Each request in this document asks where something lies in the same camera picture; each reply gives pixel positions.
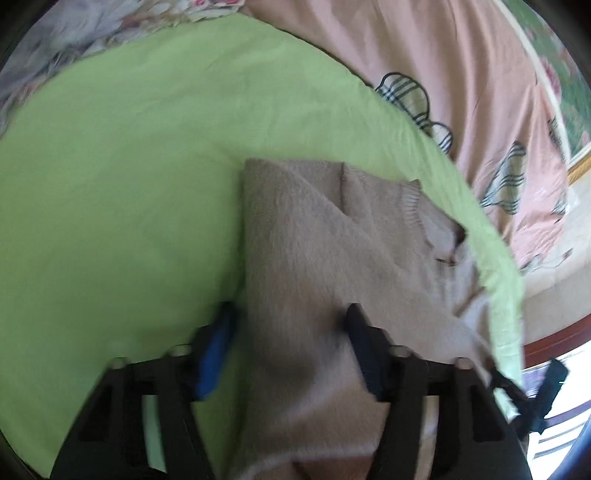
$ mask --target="floral bedding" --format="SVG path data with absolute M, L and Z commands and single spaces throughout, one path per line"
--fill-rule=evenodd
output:
M 571 149 L 570 165 L 591 148 L 591 89 L 546 21 L 523 0 L 503 0 L 540 57 L 560 102 Z

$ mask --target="beige sweater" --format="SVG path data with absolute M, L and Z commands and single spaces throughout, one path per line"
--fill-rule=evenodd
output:
M 254 367 L 231 476 L 364 478 L 388 406 L 367 393 L 339 316 L 360 303 L 394 343 L 481 370 L 488 301 L 465 231 L 417 181 L 321 161 L 249 160 L 244 209 Z M 426 406 L 433 440 L 436 402 Z M 417 476 L 429 468 L 420 461 Z

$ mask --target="striped pattern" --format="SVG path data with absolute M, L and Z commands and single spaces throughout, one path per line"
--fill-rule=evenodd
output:
M 559 199 L 556 200 L 556 205 L 554 205 L 554 210 L 552 210 L 552 213 L 560 216 L 566 215 L 567 205 L 568 201 L 566 197 L 566 189 L 562 189 Z
M 441 123 L 429 118 L 429 97 L 422 85 L 402 73 L 388 73 L 376 91 L 388 102 L 405 112 L 417 126 L 431 137 L 446 154 L 452 148 L 453 134 Z
M 527 152 L 522 143 L 515 141 L 486 189 L 481 207 L 497 205 L 509 215 L 519 211 L 521 195 L 525 187 Z

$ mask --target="green bed sheet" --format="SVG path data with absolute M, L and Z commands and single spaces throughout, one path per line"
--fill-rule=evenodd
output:
M 0 429 L 41 474 L 110 359 L 160 356 L 240 295 L 248 157 L 420 179 L 468 230 L 494 353 L 519 378 L 520 277 L 437 145 L 284 32 L 241 15 L 181 25 L 76 64 L 0 141 Z M 244 352 L 196 407 L 218 472 L 240 426 Z

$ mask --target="pink bedspread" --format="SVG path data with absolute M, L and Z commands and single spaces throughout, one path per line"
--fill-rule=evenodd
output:
M 555 113 L 492 0 L 246 0 L 246 13 L 320 47 L 406 112 L 520 267 L 555 246 L 567 186 Z

